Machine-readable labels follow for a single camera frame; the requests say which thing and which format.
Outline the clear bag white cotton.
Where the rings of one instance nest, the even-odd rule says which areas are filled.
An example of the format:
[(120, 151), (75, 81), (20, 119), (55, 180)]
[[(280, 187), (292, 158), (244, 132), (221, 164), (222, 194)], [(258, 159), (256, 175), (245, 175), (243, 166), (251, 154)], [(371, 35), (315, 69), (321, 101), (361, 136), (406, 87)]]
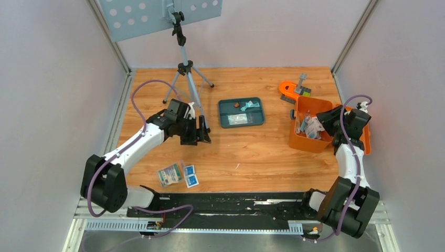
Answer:
[(185, 119), (190, 119), (191, 120), (191, 119), (195, 119), (196, 118), (194, 105), (195, 105), (194, 102), (189, 102), (188, 103), (188, 109), (186, 111)]

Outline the teal header tape bag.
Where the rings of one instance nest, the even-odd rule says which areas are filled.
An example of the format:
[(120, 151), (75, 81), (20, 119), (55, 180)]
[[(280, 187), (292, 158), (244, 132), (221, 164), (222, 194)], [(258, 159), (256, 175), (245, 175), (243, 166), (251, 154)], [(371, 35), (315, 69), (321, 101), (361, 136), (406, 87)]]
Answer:
[(302, 120), (302, 122), (301, 122), (301, 124), (299, 126), (300, 132), (304, 132), (305, 131), (305, 128), (307, 127), (308, 122), (310, 120), (311, 120), (310, 116), (306, 116), (306, 117), (303, 118), (303, 120)]

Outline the clear bag cotton swabs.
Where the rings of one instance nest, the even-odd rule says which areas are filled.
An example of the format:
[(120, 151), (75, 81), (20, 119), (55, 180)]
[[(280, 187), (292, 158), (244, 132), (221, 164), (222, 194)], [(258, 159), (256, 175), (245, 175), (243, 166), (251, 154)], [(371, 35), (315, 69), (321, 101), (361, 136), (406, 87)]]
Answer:
[(311, 116), (309, 111), (307, 111), (306, 113), (304, 113), (304, 114), (303, 114), (303, 117), (300, 117), (299, 114), (295, 116), (295, 129), (294, 129), (294, 131), (295, 131), (296, 134), (303, 134), (303, 133), (304, 133), (305, 135), (307, 135), (307, 128), (308, 128), (308, 126), (309, 126), (309, 122), (308, 122), (308, 125), (307, 125), (307, 127), (305, 128), (305, 131), (304, 131), (304, 132), (300, 132), (300, 129), (299, 129), (299, 126), (300, 126), (300, 124), (301, 124), (303, 118), (306, 117), (306, 116)]

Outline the clear bag bandage pack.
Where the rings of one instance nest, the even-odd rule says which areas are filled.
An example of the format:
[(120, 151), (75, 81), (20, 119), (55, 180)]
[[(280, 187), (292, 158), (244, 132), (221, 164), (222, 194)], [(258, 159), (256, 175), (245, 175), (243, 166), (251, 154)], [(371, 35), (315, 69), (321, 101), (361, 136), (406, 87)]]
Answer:
[(180, 160), (163, 169), (158, 170), (156, 174), (160, 185), (162, 187), (167, 187), (182, 182), (185, 178), (184, 166), (184, 161)]

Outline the teal divided tray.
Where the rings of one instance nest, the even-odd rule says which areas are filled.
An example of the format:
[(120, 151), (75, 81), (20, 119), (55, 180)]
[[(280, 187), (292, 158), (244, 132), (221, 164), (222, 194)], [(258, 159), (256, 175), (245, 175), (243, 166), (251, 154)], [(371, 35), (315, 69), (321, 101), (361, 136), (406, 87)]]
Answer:
[[(248, 108), (246, 111), (241, 111), (240, 108), (245, 105), (246, 102), (252, 101), (253, 103), (260, 103), (260, 107), (258, 108)], [(240, 107), (235, 108), (234, 103), (239, 102)], [(246, 98), (236, 98), (236, 99), (226, 99), (220, 100), (217, 103), (218, 108), (218, 117), (220, 126), (224, 129), (230, 128), (239, 128), (239, 127), (250, 127), (250, 126), (259, 126), (263, 125), (266, 118), (263, 110), (263, 104), (259, 97), (246, 97)], [(240, 114), (247, 113), (248, 115), (253, 117), (252, 124), (242, 124), (242, 125), (229, 125), (228, 123), (228, 115), (232, 114)]]

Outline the clear bag teal gauze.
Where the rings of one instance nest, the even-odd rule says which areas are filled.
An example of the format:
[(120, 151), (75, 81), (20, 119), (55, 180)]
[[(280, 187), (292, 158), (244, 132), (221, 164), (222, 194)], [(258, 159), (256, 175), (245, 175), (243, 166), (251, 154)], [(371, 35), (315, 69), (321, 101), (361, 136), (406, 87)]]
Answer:
[(252, 124), (253, 117), (247, 113), (232, 114), (228, 115), (229, 125), (242, 125), (242, 124)]

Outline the teal sachet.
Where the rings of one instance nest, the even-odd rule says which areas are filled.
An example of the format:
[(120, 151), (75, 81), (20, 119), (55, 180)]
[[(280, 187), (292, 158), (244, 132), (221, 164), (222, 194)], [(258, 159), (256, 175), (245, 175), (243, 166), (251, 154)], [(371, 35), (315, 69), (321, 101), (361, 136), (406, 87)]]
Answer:
[(252, 101), (249, 101), (247, 103), (247, 105), (248, 105), (248, 108), (258, 108), (258, 107), (260, 107), (260, 103), (258, 103), (258, 102), (253, 103)]
[(248, 102), (245, 103), (245, 105), (243, 107), (240, 108), (241, 111), (246, 111), (248, 109)]

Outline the white teal gauze packet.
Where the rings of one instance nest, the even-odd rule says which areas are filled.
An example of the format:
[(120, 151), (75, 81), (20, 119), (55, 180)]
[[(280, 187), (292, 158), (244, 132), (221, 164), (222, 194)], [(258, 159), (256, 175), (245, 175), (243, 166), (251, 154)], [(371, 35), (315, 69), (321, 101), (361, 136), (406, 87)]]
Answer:
[(310, 139), (320, 140), (321, 132), (325, 131), (324, 127), (317, 119), (317, 117), (312, 117), (306, 125), (304, 130), (306, 136)]

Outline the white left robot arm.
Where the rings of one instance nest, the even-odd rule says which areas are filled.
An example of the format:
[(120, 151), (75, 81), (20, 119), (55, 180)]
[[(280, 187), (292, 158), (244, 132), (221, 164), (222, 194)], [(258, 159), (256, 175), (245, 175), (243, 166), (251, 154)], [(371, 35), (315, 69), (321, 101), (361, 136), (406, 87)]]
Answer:
[(156, 216), (161, 203), (155, 192), (146, 186), (129, 186), (126, 176), (153, 148), (168, 138), (179, 136), (182, 145), (210, 143), (209, 129), (204, 115), (196, 116), (193, 103), (172, 99), (160, 112), (143, 119), (141, 129), (124, 144), (103, 155), (91, 155), (84, 168), (80, 195), (107, 212), (122, 207), (140, 207), (148, 217)]

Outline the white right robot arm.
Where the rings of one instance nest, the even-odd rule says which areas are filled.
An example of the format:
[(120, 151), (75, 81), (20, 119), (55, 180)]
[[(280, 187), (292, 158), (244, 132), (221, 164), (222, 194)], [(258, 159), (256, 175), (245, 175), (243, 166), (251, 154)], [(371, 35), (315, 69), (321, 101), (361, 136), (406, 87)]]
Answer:
[(317, 113), (316, 118), (333, 138), (339, 175), (328, 192), (309, 190), (308, 199), (300, 204), (300, 213), (306, 219), (316, 217), (335, 231), (360, 238), (380, 200), (379, 193), (367, 182), (363, 166), (363, 157), (369, 153), (365, 134), (371, 116), (365, 109), (339, 105)]

